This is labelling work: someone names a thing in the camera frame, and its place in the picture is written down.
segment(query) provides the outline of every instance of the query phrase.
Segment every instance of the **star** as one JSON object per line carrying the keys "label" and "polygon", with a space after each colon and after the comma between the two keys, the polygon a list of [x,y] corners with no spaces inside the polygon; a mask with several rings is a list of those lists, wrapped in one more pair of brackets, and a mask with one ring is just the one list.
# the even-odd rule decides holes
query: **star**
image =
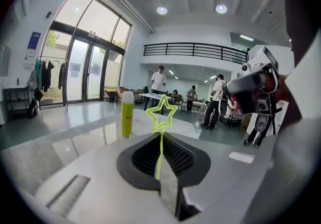
{"label": "star", "polygon": [[[156,115],[154,115],[153,113],[155,111],[161,110],[162,106],[164,104],[167,109],[171,109],[171,112],[169,113],[169,121],[168,122],[161,122],[161,123],[157,124],[158,117]],[[157,130],[159,130],[161,128],[162,133],[163,133],[165,126],[171,128],[173,126],[172,117],[173,117],[174,113],[176,112],[176,110],[177,110],[177,105],[169,105],[169,102],[167,101],[166,96],[163,94],[161,99],[159,100],[159,104],[156,107],[149,108],[146,110],[147,115],[150,116],[154,120],[154,123],[152,125],[152,131],[156,132]]]}

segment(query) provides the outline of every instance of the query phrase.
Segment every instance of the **blue sign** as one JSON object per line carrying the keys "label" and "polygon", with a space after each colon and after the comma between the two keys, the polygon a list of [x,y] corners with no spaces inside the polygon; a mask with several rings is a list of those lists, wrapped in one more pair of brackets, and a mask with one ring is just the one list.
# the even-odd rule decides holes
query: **blue sign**
{"label": "blue sign", "polygon": [[29,40],[28,49],[36,49],[41,33],[32,32]]}

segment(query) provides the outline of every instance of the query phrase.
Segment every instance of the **yellow-green bottle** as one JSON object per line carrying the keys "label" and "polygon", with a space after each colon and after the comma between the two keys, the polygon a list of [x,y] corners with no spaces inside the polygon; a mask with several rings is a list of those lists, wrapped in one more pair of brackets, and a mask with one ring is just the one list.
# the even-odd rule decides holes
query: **yellow-green bottle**
{"label": "yellow-green bottle", "polygon": [[121,131],[122,136],[129,138],[132,131],[132,112],[134,109],[134,94],[130,91],[125,91],[122,94],[121,106]]}

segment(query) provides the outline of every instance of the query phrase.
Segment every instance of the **round ceiling light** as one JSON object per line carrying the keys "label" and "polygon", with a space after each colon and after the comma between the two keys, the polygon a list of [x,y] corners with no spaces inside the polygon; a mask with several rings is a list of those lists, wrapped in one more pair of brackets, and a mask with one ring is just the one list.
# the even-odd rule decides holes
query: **round ceiling light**
{"label": "round ceiling light", "polygon": [[164,14],[167,13],[167,9],[164,6],[160,6],[160,7],[157,8],[157,13],[161,14],[161,15],[164,15]]}
{"label": "round ceiling light", "polygon": [[216,11],[217,11],[218,13],[223,14],[223,13],[227,12],[227,8],[226,8],[225,5],[217,5],[217,6],[216,6]]}

